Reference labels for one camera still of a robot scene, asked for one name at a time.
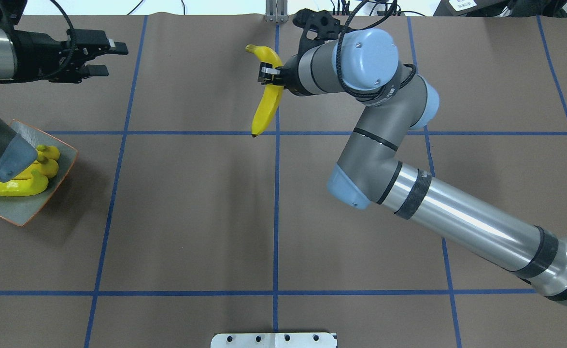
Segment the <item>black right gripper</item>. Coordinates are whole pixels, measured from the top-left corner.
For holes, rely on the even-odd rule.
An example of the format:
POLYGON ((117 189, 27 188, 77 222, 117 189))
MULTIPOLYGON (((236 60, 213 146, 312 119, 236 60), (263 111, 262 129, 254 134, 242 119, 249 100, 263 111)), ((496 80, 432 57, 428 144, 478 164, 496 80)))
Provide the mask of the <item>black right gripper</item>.
POLYGON ((299 73, 299 58, 293 55, 283 66, 277 68, 271 63, 261 62, 259 68, 258 81, 260 84, 283 86, 293 95, 305 97, 312 96, 301 83, 299 73))

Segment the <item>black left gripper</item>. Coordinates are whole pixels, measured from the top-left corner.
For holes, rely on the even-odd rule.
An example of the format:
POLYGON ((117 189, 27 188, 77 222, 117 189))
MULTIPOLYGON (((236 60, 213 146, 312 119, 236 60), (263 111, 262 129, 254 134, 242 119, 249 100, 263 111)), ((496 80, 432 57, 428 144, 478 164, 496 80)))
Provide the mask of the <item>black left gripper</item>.
POLYGON ((49 82, 80 83, 91 77, 107 77, 105 65, 87 64, 105 54, 128 55, 125 42, 111 41, 105 31, 76 29, 72 41, 56 41, 45 33, 15 31, 12 41, 17 59, 14 79, 44 79, 49 82))

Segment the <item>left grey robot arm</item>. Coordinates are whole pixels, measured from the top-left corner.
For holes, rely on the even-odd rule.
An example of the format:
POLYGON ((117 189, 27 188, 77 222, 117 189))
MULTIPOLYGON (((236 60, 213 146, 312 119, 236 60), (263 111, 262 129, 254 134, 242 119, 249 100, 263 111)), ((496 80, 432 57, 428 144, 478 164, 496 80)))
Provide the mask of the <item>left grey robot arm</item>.
MULTIPOLYGON (((85 93, 72 88, 89 78, 109 75, 107 66, 94 60, 126 56, 128 46, 102 29, 77 27, 57 0, 52 6, 65 21, 64 38, 19 29, 27 4, 26 0, 0 0, 0 107, 45 116, 76 112, 85 105, 78 100, 85 93)), ((27 137, 8 125, 7 116, 0 116, 0 181, 16 178, 37 156, 27 137)))

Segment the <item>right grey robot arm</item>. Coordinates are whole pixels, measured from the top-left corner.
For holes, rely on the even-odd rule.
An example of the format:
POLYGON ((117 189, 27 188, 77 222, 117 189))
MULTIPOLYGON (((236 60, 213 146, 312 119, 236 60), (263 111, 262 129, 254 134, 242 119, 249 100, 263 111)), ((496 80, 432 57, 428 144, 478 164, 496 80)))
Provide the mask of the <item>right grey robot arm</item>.
POLYGON ((567 306, 567 236, 509 215, 396 157, 410 130, 431 121, 439 95, 383 29, 361 29, 339 40, 328 31, 282 62, 266 46, 246 46, 260 61, 265 92, 251 134, 263 133, 283 89, 298 96, 350 89, 365 107, 328 180, 332 196, 357 209, 383 205, 529 283, 567 306))

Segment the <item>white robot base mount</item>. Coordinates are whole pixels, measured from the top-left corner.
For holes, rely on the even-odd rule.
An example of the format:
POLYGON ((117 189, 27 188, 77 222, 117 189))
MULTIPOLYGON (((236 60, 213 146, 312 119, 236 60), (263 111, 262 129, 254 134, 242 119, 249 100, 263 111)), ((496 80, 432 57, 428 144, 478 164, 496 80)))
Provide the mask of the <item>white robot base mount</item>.
POLYGON ((337 348, 335 333, 227 333, 216 334, 211 348, 337 348))

